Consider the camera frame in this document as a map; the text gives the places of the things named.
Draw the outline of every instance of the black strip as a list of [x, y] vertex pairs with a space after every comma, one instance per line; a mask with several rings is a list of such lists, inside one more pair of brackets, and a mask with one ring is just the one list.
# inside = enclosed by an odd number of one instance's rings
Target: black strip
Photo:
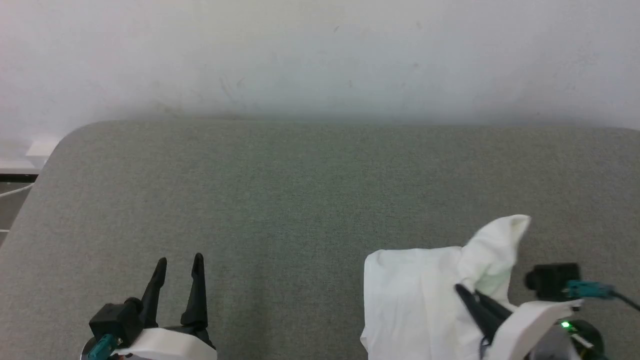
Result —
[[38, 174], [0, 174], [0, 183], [35, 183]]

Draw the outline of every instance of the white cloth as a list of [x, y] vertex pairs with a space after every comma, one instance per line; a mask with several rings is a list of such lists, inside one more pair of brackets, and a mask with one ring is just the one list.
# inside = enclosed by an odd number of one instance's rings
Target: white cloth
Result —
[[378, 250], [364, 263], [369, 360], [478, 360], [482, 334], [458, 298], [463, 283], [505, 306], [526, 215], [496, 219], [464, 247]]

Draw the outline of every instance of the gray fabric surface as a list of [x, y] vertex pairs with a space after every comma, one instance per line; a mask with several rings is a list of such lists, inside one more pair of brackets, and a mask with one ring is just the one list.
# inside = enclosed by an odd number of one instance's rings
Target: gray fabric surface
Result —
[[[363, 262], [463, 245], [533, 216], [525, 271], [579, 261], [640, 299], [640, 133], [614, 129], [108, 122], [66, 137], [0, 249], [0, 339], [13, 359], [75, 359], [105, 302], [141, 296], [168, 258], [161, 325], [179, 323], [205, 256], [220, 359], [364, 359]], [[590, 301], [609, 357], [640, 314]]]

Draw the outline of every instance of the white wall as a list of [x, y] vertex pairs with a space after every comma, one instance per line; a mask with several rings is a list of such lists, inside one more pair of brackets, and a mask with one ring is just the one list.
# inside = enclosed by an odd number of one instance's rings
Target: white wall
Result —
[[637, 0], [3, 0], [0, 158], [156, 117], [640, 128]]

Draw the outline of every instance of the white cable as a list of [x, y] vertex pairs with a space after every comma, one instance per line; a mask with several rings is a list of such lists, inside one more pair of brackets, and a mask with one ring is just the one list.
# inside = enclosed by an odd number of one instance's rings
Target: white cable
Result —
[[11, 190], [10, 192], [0, 193], [0, 197], [5, 197], [5, 196], [9, 196], [9, 195], [14, 194], [14, 193], [23, 192], [24, 190], [30, 189], [32, 186], [33, 186], [33, 184], [29, 184], [27, 186], [23, 186], [22, 188], [19, 188], [19, 189], [16, 189], [16, 190]]

